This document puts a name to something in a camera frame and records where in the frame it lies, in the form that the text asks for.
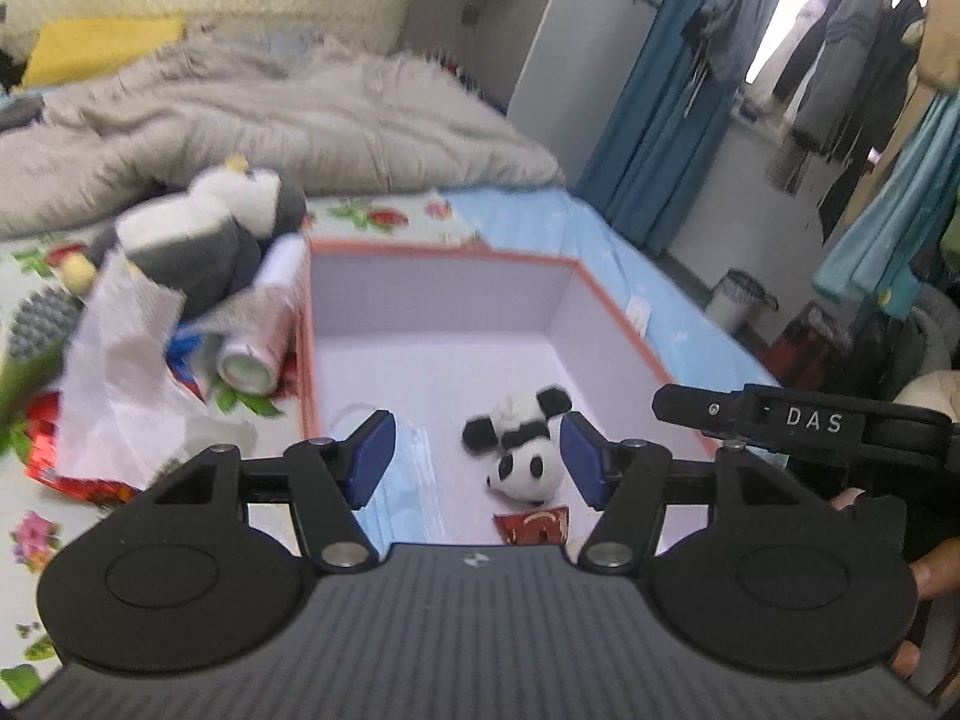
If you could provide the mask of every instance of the blue face mask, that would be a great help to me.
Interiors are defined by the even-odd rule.
[[[331,421],[330,437],[342,440],[376,410],[355,404]],[[397,448],[370,502],[354,512],[373,546],[385,555],[392,543],[443,542],[443,519],[426,431],[397,417]]]

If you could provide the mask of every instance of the teal garment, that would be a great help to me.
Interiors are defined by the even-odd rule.
[[[836,301],[869,298],[886,314],[906,317],[919,288],[910,261],[955,196],[950,187],[960,166],[958,124],[960,97],[937,95],[877,199],[817,269],[818,293]]]

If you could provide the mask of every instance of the panda plush toy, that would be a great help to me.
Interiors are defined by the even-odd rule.
[[[572,405],[564,389],[549,386],[536,394],[511,395],[489,415],[469,420],[463,434],[467,450],[475,455],[495,449],[500,453],[487,486],[533,506],[550,500],[563,482],[565,469],[547,420],[568,412]]]

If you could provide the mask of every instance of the red flower print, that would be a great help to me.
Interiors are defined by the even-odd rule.
[[[406,227],[410,220],[406,214],[395,211],[392,208],[371,208],[367,212],[369,223],[377,227]]]
[[[450,218],[453,216],[453,206],[448,200],[431,200],[426,204],[424,212],[430,218]]]
[[[43,260],[51,268],[59,268],[64,264],[64,260],[69,257],[71,254],[76,254],[86,250],[86,244],[81,241],[67,241],[63,244],[57,244],[51,250],[47,251],[46,255],[43,257]]]

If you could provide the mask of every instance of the yellow cushion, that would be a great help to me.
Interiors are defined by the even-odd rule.
[[[22,85],[55,86],[114,73],[184,36],[181,19],[78,19],[40,30]]]

